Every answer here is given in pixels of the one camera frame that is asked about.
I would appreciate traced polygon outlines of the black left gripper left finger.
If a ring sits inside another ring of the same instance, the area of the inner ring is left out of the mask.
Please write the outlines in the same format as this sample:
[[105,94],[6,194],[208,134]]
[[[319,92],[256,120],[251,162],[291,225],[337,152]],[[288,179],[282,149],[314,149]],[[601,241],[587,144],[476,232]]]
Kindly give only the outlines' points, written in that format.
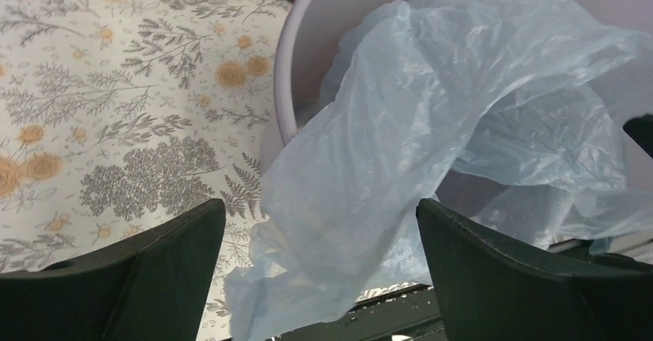
[[1,276],[3,340],[194,340],[226,226],[220,199],[38,272]]

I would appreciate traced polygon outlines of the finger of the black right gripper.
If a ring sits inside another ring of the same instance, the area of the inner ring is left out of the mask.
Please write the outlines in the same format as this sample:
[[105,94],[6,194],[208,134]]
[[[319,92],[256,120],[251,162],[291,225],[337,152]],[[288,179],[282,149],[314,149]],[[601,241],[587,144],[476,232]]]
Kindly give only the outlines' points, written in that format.
[[647,114],[628,120],[623,129],[650,157],[653,151],[653,116]]

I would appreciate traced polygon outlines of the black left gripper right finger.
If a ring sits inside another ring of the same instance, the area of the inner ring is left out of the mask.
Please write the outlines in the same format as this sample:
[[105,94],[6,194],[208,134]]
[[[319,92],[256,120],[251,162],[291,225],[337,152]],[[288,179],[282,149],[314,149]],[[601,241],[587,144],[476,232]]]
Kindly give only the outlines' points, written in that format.
[[548,252],[432,199],[417,223],[450,340],[652,338],[649,264]]

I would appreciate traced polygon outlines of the light blue plastic trash bag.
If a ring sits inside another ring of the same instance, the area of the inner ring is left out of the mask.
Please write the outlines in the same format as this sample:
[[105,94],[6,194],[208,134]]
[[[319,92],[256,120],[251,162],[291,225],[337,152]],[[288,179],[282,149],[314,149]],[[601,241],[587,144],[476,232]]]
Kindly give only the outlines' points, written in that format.
[[652,37],[573,0],[398,0],[340,42],[322,110],[261,179],[235,340],[340,318],[367,288],[428,280],[415,209],[449,172],[491,180],[473,219],[538,248],[652,227],[623,125],[652,111]]

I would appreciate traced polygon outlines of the grey plastic trash bin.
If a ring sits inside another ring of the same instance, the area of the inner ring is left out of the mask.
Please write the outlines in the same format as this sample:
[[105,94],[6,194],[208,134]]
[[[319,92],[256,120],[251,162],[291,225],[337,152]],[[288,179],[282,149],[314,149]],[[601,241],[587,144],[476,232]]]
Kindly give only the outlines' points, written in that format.
[[553,13],[566,25],[597,28],[598,21],[573,0],[296,0],[281,32],[274,72],[273,123],[261,145],[263,198],[291,190],[300,174],[292,165],[280,176],[272,174],[279,157],[300,127],[338,91],[355,49],[358,32],[366,32],[393,14],[400,4],[413,10],[469,8],[466,23],[453,32],[469,34],[490,16],[494,25],[513,28],[535,54],[554,38],[545,25]]

